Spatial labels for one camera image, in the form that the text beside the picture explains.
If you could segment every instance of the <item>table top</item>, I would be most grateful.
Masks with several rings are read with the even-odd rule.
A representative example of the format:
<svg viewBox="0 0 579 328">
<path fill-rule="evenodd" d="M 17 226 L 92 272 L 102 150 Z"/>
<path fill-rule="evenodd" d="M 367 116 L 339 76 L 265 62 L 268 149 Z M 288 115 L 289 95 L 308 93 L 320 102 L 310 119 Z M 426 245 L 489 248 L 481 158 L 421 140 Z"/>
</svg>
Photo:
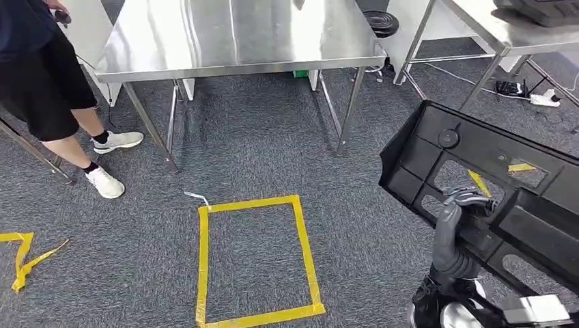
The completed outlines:
<svg viewBox="0 0 579 328">
<path fill-rule="evenodd" d="M 542 27 L 493 0 L 441 0 L 497 53 L 532 55 L 579 50 L 579 25 Z"/>
<path fill-rule="evenodd" d="M 126 0 L 96 67 L 105 83 L 384 63 L 354 0 Z"/>
</svg>

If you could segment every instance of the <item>metal table frame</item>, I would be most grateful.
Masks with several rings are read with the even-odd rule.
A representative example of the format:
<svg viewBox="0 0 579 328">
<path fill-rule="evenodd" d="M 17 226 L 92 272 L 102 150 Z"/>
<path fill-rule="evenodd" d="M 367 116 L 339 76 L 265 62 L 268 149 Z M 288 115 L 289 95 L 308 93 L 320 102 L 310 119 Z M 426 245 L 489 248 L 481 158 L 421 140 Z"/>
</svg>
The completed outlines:
<svg viewBox="0 0 579 328">
<path fill-rule="evenodd" d="M 488 32 L 484 33 L 484 31 L 481 31 L 482 26 L 474 23 L 474 19 L 472 17 L 466 17 L 465 16 L 466 13 L 462 12 L 458 8 L 457 5 L 454 5 L 452 0 L 440 0 L 450 10 L 452 10 L 465 24 L 467 24 L 473 31 L 477 32 L 477 34 L 479 34 L 479 36 L 481 36 L 489 45 L 492 45 L 493 48 L 495 48 L 496 53 L 495 54 L 480 54 L 480 55 L 458 55 L 458 56 L 433 57 L 433 58 L 416 58 L 416 53 L 418 51 L 418 45 L 420 43 L 424 29 L 426 28 L 426 24 L 428 22 L 428 19 L 430 18 L 430 15 L 432 13 L 432 10 L 434 8 L 434 4 L 436 3 L 436 1 L 437 0 L 429 0 L 427 7 L 426 7 L 426 11 L 424 13 L 424 16 L 422 17 L 422 21 L 420 22 L 418 30 L 416 31 L 416 34 L 414 35 L 414 39 L 412 40 L 412 44 L 410 45 L 410 49 L 408 51 L 408 54 L 406 55 L 406 59 L 404 60 L 403 65 L 402 65 L 401 74 L 398 75 L 398 78 L 395 80 L 394 83 L 398 84 L 398 85 L 402 84 L 404 77 L 406 77 L 408 79 L 408 81 L 410 82 L 410 84 L 413 86 L 413 88 L 416 90 L 417 94 L 423 100 L 425 100 L 427 98 L 426 95 L 422 92 L 418 83 L 416 83 L 416 81 L 410 75 L 410 72 L 409 72 L 410 67 L 409 66 L 411 64 L 424 64 L 424 63 L 443 62 L 443 61 L 444 62 L 451 62 L 451 61 L 462 60 L 462 59 L 492 58 L 492 61 L 489 64 L 489 66 L 487 67 L 487 69 L 485 70 L 485 72 L 483 73 L 483 76 L 479 79 L 479 81 L 475 85 L 475 88 L 472 90 L 472 92 L 468 95 L 466 100 L 462 103 L 462 105 L 458 109 L 459 111 L 462 111 L 462 109 L 470 106 L 475 101 L 475 98 L 477 97 L 479 92 L 483 89 L 484 85 L 487 83 L 489 78 L 493 75 L 493 73 L 496 70 L 496 68 L 498 67 L 500 61 L 504 57 L 511 54 L 513 47 L 511 44 L 508 44 L 506 42 L 497 42 L 495 39 L 493 39 L 490 36 L 490 34 Z M 547 72 L 545 72 L 545 70 L 543 70 L 539 65 L 537 65 L 537 63 L 535 63 L 531 59 L 531 56 L 533 55 L 533 48 L 532 47 L 527 47 L 527 49 L 518 48 L 517 49 L 517 55 L 522 55 L 522 57 L 519 60 L 519 62 L 516 64 L 515 68 L 513 68 L 513 75 L 518 74 L 524 64 L 529 64 L 529 66 L 533 70 L 535 70 L 539 75 L 541 75 L 543 77 L 543 81 L 548 81 L 549 83 L 551 83 L 560 93 L 562 93 L 566 98 L 568 98 L 572 103 L 574 103 L 575 106 L 579 107 L 579 99 L 576 96 L 574 96 L 571 92 L 566 90 L 561 84 L 557 83 Z M 574 129 L 574 131 L 579 132 L 579 126 L 577 126 Z"/>
<path fill-rule="evenodd" d="M 8 123 L 0 118 L 0 130 L 2 130 L 8 137 L 14 140 L 17 144 L 22 146 L 26 151 L 28 151 L 32 156 L 39 160 L 47 169 L 52 173 L 57 174 L 67 185 L 72 184 L 74 181 L 69 175 L 64 173 L 60 169 L 60 164 L 62 163 L 62 158 L 60 156 L 55 156 L 51 161 L 46 158 L 38 148 L 36 148 L 30 141 L 26 140 L 18 131 L 14 130 Z"/>
<path fill-rule="evenodd" d="M 334 109 L 334 105 L 332 104 L 332 100 L 328 93 L 328 88 L 326 86 L 324 76 L 322 75 L 322 71 L 320 70 L 320 72 L 318 73 L 320 84 L 322 86 L 322 91 L 324 93 L 326 102 L 328 103 L 328 109 L 330 111 L 332 122 L 336 128 L 336 132 L 339 137 L 338 146 L 336 150 L 336 154 L 338 156 L 341 156 L 343 154 L 344 148 L 348 143 L 348 141 L 350 140 L 350 126 L 352 125 L 352 116 L 358 106 L 358 94 L 360 93 L 360 88 L 362 86 L 362 81 L 364 79 L 365 69 L 366 67 L 362 66 L 359 67 L 357 70 L 356 78 L 354 79 L 354 85 L 352 86 L 352 93 L 350 94 L 350 101 L 348 102 L 348 108 L 346 109 L 342 123 L 340 123 L 338 115 Z M 155 143 L 160 153 L 162 154 L 163 158 L 165 159 L 165 162 L 167 162 L 169 168 L 172 171 L 175 172 L 178 171 L 178 167 L 175 164 L 175 159 L 173 158 L 173 150 L 172 150 L 173 132 L 175 126 L 175 112 L 177 105 L 180 101 L 187 101 L 186 94 L 183 90 L 183 87 L 181 86 L 180 81 L 175 79 L 173 80 L 173 91 L 171 96 L 171 106 L 169 114 L 169 126 L 167 128 L 167 137 L 165 138 L 164 141 L 158 129 L 156 128 L 155 123 L 153 123 L 151 117 L 147 113 L 147 110 L 143 106 L 143 103 L 137 96 L 137 93 L 135 92 L 132 82 L 124 82 L 123 86 L 125 87 L 125 90 L 129 98 L 131 99 L 133 105 L 135 106 L 137 113 L 139 114 L 139 116 L 141 116 L 141 119 L 143 120 L 143 123 L 145 124 L 147 131 L 149 131 L 151 137 L 153 138 L 153 142 Z"/>
</svg>

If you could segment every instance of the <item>person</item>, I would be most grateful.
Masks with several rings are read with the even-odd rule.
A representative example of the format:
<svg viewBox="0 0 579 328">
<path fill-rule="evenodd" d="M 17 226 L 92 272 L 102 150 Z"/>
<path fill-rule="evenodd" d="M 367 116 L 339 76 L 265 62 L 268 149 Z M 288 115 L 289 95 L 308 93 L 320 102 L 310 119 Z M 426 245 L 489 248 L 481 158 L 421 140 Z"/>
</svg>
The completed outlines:
<svg viewBox="0 0 579 328">
<path fill-rule="evenodd" d="M 98 154 L 136 146 L 143 134 L 104 129 L 74 48 L 50 10 L 68 13 L 58 0 L 0 0 L 0 107 L 80 167 L 102 197 L 117 198 L 125 186 L 89 159 L 74 134 L 82 127 Z"/>
</svg>

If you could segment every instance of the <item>stainless steel table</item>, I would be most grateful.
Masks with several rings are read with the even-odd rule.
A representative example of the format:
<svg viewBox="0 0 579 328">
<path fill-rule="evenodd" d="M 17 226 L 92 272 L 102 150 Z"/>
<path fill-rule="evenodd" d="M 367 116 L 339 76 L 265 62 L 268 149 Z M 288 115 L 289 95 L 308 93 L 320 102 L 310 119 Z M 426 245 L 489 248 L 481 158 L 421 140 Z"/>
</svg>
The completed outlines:
<svg viewBox="0 0 579 328">
<path fill-rule="evenodd" d="M 533 60 L 531 55 L 536 53 L 551 53 L 566 50 L 579 49 L 579 25 L 566 27 L 542 27 L 527 20 L 524 17 L 518 16 L 513 12 L 497 10 L 493 0 L 440 0 L 444 3 L 454 14 L 456 14 L 465 24 L 467 24 L 476 34 L 478 34 L 495 52 L 495 54 L 484 55 L 463 55 L 463 56 L 449 56 L 437 58 L 420 58 L 417 59 L 416 52 L 419 41 L 426 27 L 426 23 L 436 0 L 429 0 L 426 12 L 419 25 L 418 31 L 414 36 L 412 45 L 406 60 L 402 66 L 396 84 L 402 83 L 402 79 L 406 76 L 412 86 L 416 89 L 422 98 L 425 98 L 424 93 L 416 84 L 410 73 L 408 72 L 409 65 L 421 64 L 428 62 L 447 62 L 460 59 L 473 59 L 492 57 L 490 65 L 484 72 L 483 76 L 476 84 L 474 90 L 470 93 L 468 98 L 464 101 L 460 110 L 470 106 L 475 100 L 477 94 L 481 91 L 488 79 L 492 76 L 496 67 L 499 65 L 502 58 L 506 56 L 521 55 L 522 60 L 513 70 L 518 73 L 521 66 L 525 63 L 537 71 L 540 75 L 551 82 L 562 94 L 570 99 L 575 105 L 579 106 L 579 100 L 556 83 L 553 78 L 549 77 L 544 70 L 542 70 Z"/>
<path fill-rule="evenodd" d="M 176 170 L 171 142 L 178 79 L 362 68 L 342 124 L 326 97 L 341 154 L 363 68 L 382 65 L 384 59 L 354 0 L 126 0 L 96 75 L 105 83 L 123 83 L 155 144 Z M 132 86 L 160 79 L 174 81 L 166 143 Z"/>
</svg>

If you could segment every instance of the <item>yellow tape marking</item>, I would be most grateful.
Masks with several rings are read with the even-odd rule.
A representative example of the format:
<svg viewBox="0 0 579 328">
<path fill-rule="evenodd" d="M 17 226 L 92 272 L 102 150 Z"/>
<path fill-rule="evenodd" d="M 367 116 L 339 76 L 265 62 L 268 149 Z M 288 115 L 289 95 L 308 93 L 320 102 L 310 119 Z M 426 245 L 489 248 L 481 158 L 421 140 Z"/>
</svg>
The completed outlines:
<svg viewBox="0 0 579 328">
<path fill-rule="evenodd" d="M 487 185 L 485 184 L 481 176 L 478 173 L 470 170 L 468 170 L 468 174 L 470 174 L 472 181 L 474 181 L 477 187 L 483 192 L 483 195 L 491 197 L 490 191 L 488 191 Z"/>
<path fill-rule="evenodd" d="M 254 316 L 244 316 L 229 320 L 222 320 L 216 323 L 206 323 L 206 303 L 207 303 L 207 280 L 209 269 L 209 213 L 224 212 L 226 210 L 242 210 L 248 208 L 272 206 L 281 204 L 291 204 L 294 209 L 296 218 L 296 227 L 300 244 L 302 246 L 302 255 L 304 258 L 304 267 L 306 269 L 309 293 L 311 296 L 311 305 L 295 307 L 293 309 L 256 314 Z M 245 202 L 235 202 L 226 204 L 211 205 L 199 207 L 199 278 L 197 280 L 197 309 L 195 310 L 195 321 L 200 328 L 224 328 L 224 327 L 255 327 L 267 325 L 270 323 L 279 323 L 281 321 L 294 320 L 315 316 L 326 313 L 320 296 L 320 287 L 317 284 L 315 269 L 311 249 L 307 238 L 306 226 L 298 195 L 284 197 L 267 198 L 264 200 L 249 200 Z"/>
<path fill-rule="evenodd" d="M 16 257 L 14 259 L 14 268 L 16 269 L 16 279 L 12 283 L 12 290 L 15 292 L 20 291 L 22 287 L 24 287 L 26 283 L 26 276 L 30 273 L 32 268 L 37 265 L 43 259 L 53 255 L 56 251 L 61 249 L 66 243 L 68 243 L 68 239 L 64 241 L 59 247 L 48 251 L 41 256 L 33 259 L 32 261 L 28 262 L 24 266 L 20 267 L 22 262 L 24 261 L 24 257 L 28 254 L 30 250 L 30 244 L 32 244 L 32 237 L 34 236 L 33 232 L 28 232 L 25 234 L 21 234 L 18 232 L 11 232 L 8 234 L 0 234 L 0 241 L 22 241 L 18 251 L 16 252 Z"/>
<path fill-rule="evenodd" d="M 536 167 L 526 163 L 509 165 L 509 172 L 530 171 L 532 169 L 536 169 Z"/>
</svg>

